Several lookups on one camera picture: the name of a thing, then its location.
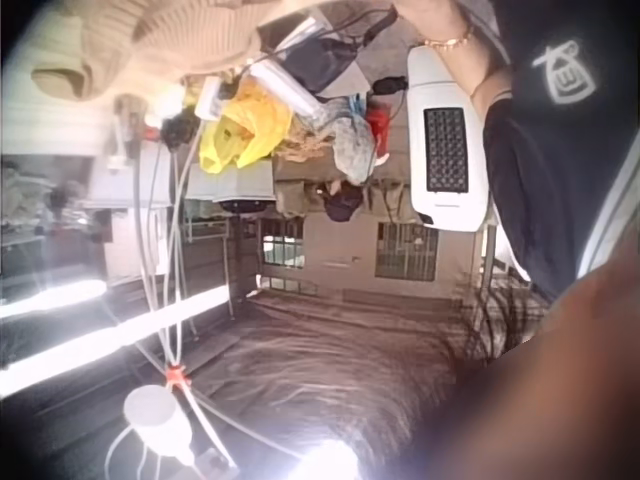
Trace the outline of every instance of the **black shirt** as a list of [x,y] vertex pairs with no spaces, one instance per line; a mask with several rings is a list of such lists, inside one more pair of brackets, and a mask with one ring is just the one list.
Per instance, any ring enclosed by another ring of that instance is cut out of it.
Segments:
[[637,24],[603,1],[504,0],[501,30],[507,3],[519,16],[533,8],[530,23],[541,27],[534,38],[527,28],[526,38],[514,28],[504,38],[515,57],[513,98],[487,115],[489,184],[518,263],[553,300],[575,281],[638,130]]

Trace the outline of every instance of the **plastic bag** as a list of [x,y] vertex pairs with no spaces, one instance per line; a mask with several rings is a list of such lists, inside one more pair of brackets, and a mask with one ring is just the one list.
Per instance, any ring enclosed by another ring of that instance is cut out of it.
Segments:
[[271,154],[291,125],[291,109],[251,79],[244,79],[224,107],[219,122],[211,122],[200,143],[200,167],[220,173],[235,161],[238,168]]

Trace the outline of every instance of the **orange clip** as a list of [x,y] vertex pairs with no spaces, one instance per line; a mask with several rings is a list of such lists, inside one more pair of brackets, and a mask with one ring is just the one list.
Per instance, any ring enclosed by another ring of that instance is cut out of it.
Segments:
[[176,365],[167,368],[167,387],[170,390],[173,387],[182,388],[183,385],[191,385],[191,380],[184,374],[184,365]]

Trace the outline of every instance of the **black bag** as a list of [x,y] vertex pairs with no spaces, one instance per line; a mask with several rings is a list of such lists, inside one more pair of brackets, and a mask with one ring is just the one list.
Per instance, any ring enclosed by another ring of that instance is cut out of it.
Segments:
[[397,19],[398,12],[392,7],[361,40],[351,43],[335,38],[311,37],[291,47],[282,66],[309,92],[318,94],[353,63],[362,48]]

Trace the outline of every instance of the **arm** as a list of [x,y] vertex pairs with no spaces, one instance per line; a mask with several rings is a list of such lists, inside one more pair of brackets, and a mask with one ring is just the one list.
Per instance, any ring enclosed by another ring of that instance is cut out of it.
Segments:
[[[469,24],[455,0],[396,0],[399,13],[426,39],[446,41],[462,38]],[[437,49],[453,79],[471,97],[484,119],[491,104],[510,91],[511,75],[506,69],[493,72],[491,50],[477,35],[450,50]]]

